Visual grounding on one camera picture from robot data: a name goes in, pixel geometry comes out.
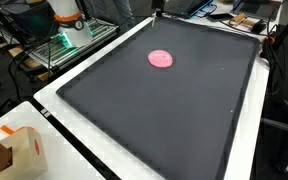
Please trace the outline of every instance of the pink disc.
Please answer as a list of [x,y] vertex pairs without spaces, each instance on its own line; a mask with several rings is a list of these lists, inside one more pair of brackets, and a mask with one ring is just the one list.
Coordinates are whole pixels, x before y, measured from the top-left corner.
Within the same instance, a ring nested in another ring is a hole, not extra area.
[[155,50],[148,55],[148,61],[155,67],[167,68],[172,66],[173,58],[170,53],[164,50]]

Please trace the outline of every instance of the black rectangular surface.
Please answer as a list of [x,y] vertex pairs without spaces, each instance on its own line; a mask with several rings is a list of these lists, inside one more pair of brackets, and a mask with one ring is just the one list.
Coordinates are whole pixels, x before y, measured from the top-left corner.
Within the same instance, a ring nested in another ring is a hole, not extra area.
[[[258,47],[255,38],[157,19],[57,93],[166,179],[223,179]],[[156,49],[172,55],[172,67],[149,64]]]

